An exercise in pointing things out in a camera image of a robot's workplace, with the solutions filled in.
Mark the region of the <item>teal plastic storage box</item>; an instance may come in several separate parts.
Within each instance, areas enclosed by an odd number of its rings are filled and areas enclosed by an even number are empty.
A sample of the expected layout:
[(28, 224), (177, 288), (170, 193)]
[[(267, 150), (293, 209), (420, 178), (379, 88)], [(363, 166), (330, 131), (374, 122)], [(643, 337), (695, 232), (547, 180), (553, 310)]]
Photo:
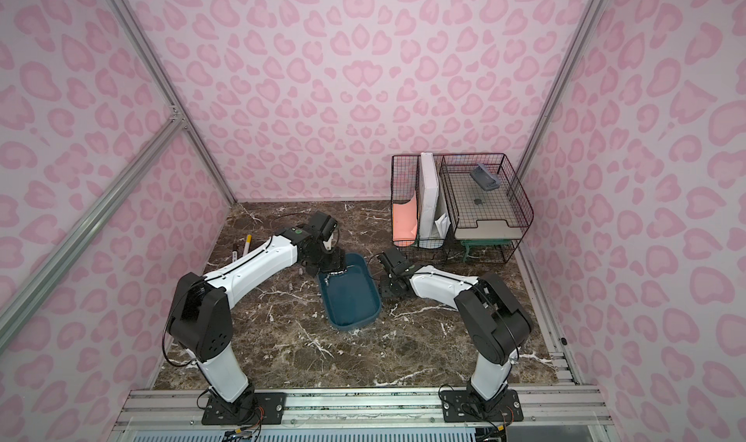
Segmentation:
[(380, 316), (382, 301), (367, 262), (358, 253), (347, 253), (344, 273), (319, 273), (322, 304), (331, 326), (352, 331), (374, 323)]

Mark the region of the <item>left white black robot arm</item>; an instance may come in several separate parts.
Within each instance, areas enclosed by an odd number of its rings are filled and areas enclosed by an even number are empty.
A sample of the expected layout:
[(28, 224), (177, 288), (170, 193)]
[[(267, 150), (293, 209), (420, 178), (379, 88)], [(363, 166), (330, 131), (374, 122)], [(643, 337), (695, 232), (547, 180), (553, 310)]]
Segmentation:
[(232, 348), (233, 310), (262, 284), (291, 267), (310, 275), (346, 271), (338, 246), (338, 221), (316, 212), (304, 224), (280, 229), (256, 249), (207, 274), (186, 273), (177, 282), (164, 332), (186, 349), (218, 403), (248, 409), (250, 379)]

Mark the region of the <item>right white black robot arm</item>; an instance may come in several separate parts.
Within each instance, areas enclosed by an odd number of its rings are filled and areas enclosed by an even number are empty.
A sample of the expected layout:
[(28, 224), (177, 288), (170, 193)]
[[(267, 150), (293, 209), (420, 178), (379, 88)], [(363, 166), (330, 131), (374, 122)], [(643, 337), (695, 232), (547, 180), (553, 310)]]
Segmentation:
[(383, 289), (413, 294), (454, 308), (478, 352), (467, 391), (484, 409), (507, 395), (508, 378), (534, 329), (532, 318), (501, 276), (462, 276), (410, 261), (397, 247), (377, 255)]

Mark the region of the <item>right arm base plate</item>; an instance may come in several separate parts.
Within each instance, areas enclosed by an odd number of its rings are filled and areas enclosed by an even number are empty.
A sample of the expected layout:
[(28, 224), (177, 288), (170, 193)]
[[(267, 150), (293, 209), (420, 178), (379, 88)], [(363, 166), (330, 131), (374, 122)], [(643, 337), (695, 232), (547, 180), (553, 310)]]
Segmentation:
[(510, 426), (525, 419), (518, 393), (507, 389), (490, 400), (474, 391), (454, 390), (450, 386), (438, 391), (446, 423), (494, 423)]

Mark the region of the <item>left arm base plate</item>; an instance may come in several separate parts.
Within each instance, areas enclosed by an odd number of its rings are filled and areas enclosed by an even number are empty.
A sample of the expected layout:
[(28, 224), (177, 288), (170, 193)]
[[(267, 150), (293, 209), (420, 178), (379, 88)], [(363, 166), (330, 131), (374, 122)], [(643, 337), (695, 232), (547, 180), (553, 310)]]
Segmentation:
[(235, 402), (227, 402), (210, 391), (201, 424), (203, 426), (253, 426), (281, 424), (288, 395), (270, 391), (249, 391)]

